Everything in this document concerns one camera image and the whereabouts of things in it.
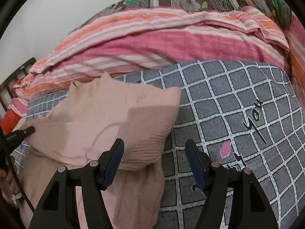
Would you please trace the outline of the person's left hand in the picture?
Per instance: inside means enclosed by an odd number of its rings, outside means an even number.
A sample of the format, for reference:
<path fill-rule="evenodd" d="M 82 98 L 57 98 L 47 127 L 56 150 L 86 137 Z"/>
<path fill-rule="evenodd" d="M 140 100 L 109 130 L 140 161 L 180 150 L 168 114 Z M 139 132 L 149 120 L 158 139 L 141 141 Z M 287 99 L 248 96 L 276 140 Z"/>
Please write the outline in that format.
<path fill-rule="evenodd" d="M 17 207 L 16 203 L 13 201 L 13 196 L 16 196 L 20 193 L 20 188 L 17 186 L 12 172 L 9 171 L 6 173 L 1 169 L 1 195 L 5 199 L 5 201 L 12 205 L 13 207 Z"/>

